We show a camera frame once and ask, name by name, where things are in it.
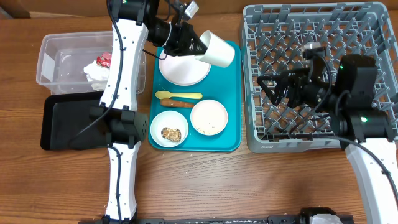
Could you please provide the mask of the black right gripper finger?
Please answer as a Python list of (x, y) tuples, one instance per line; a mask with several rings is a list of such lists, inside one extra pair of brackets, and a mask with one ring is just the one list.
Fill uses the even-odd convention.
[(297, 68), (293, 70), (283, 70), (276, 75), (261, 75), (257, 78), (257, 84), (265, 89), (268, 82), (276, 82), (276, 84), (287, 83), (287, 86), (292, 86), (298, 83), (302, 77), (307, 77), (310, 73), (309, 68)]
[(291, 84), (289, 83), (278, 83), (274, 90), (271, 90), (264, 82), (261, 83), (261, 88), (270, 99), (271, 103), (278, 106), (282, 99), (287, 96)]

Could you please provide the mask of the white paper cup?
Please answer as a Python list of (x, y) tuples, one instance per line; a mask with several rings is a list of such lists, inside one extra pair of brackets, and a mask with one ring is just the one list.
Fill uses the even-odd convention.
[(203, 55), (196, 55), (196, 60), (222, 68), (228, 67), (233, 62), (235, 50), (226, 41), (209, 30), (200, 36), (200, 40), (207, 50)]

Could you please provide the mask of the white bowl with rice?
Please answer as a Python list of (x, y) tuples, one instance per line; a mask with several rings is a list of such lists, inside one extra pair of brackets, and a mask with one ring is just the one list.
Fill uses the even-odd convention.
[(216, 100), (202, 100), (191, 110), (193, 128), (202, 135), (214, 136), (221, 133), (228, 123), (226, 108)]

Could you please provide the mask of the small white bowl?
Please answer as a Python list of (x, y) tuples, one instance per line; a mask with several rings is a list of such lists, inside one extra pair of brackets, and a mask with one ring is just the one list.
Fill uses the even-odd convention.
[[(179, 141), (171, 141), (162, 136), (162, 130), (169, 128), (178, 129), (181, 133)], [(150, 136), (160, 147), (171, 148), (181, 145), (188, 136), (188, 122), (186, 118), (176, 111), (164, 111), (158, 114), (150, 124)]]

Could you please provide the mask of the white napkin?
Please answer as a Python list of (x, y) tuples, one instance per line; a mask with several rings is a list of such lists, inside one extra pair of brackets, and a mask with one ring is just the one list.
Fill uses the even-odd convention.
[(98, 65), (96, 61), (83, 68), (86, 78), (91, 82), (94, 91), (101, 91), (106, 88), (109, 77), (109, 68)]

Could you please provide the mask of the brown food chunk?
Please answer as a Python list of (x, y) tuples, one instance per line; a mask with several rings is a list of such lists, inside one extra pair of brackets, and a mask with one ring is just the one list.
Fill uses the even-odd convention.
[(164, 127), (161, 130), (161, 135), (164, 139), (172, 142), (180, 142), (182, 138), (182, 134), (179, 129), (171, 129), (168, 127)]

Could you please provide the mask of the red wrapper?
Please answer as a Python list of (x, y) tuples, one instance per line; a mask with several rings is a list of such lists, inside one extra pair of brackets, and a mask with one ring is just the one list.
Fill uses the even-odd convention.
[(100, 56), (97, 57), (96, 63), (102, 67), (109, 68), (111, 65), (111, 53), (104, 52)]

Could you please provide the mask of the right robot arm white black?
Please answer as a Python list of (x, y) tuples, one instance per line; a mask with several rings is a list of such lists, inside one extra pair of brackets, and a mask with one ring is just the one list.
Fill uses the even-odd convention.
[(336, 80), (323, 82), (330, 67), (320, 54), (306, 53), (309, 68), (260, 76), (258, 85), (275, 106), (283, 98), (295, 108), (306, 104), (331, 118), (332, 139), (351, 163), (368, 223), (397, 223), (397, 146), (385, 111), (372, 106), (377, 76), (376, 61), (349, 54), (341, 58)]

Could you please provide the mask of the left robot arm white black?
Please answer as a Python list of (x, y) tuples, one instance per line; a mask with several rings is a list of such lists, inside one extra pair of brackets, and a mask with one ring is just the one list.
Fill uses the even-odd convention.
[(110, 158), (109, 200), (98, 223), (134, 223), (137, 152), (146, 136), (147, 116), (137, 112), (136, 84), (146, 41), (163, 47), (167, 55), (203, 55), (207, 47), (187, 21), (198, 6), (194, 2), (169, 3), (173, 17), (157, 17), (158, 1), (107, 1), (113, 28), (110, 73), (100, 104), (90, 108), (94, 121), (68, 142), (70, 149), (93, 148), (87, 133), (102, 128)]

